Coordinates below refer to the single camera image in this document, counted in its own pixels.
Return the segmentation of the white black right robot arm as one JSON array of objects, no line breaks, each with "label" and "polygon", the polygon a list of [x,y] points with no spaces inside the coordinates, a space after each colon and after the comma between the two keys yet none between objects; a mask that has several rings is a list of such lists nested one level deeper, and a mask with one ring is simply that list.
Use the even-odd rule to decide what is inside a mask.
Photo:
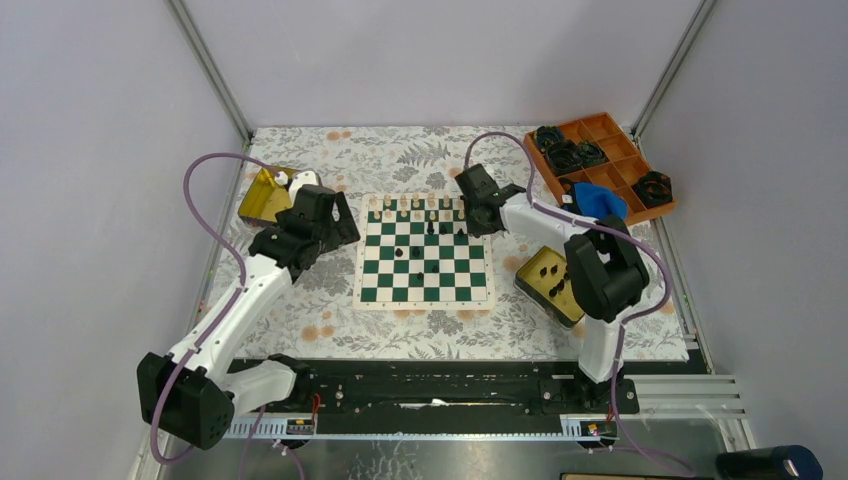
[{"label": "white black right robot arm", "polygon": [[640,314],[636,307],[649,284],[637,242],[616,216],[598,221],[542,204],[515,184],[498,186],[481,165],[455,180],[469,234],[520,233],[564,256],[574,299],[585,314],[579,355],[585,377],[575,382],[573,396],[583,410],[601,410],[613,398],[609,380],[621,365],[623,327]]}]

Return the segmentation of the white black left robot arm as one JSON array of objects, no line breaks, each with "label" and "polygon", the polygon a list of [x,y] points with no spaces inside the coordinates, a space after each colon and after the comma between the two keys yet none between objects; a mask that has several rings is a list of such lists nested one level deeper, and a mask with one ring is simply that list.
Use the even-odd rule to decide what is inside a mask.
[{"label": "white black left robot arm", "polygon": [[317,258],[360,234],[345,195],[318,185],[300,188],[276,219],[254,237],[243,271],[201,322],[167,354],[140,361],[141,414],[152,433],[209,450],[236,417],[270,403],[296,411],[309,401],[310,373],[299,360],[274,354],[241,371],[230,366],[250,331]]}]

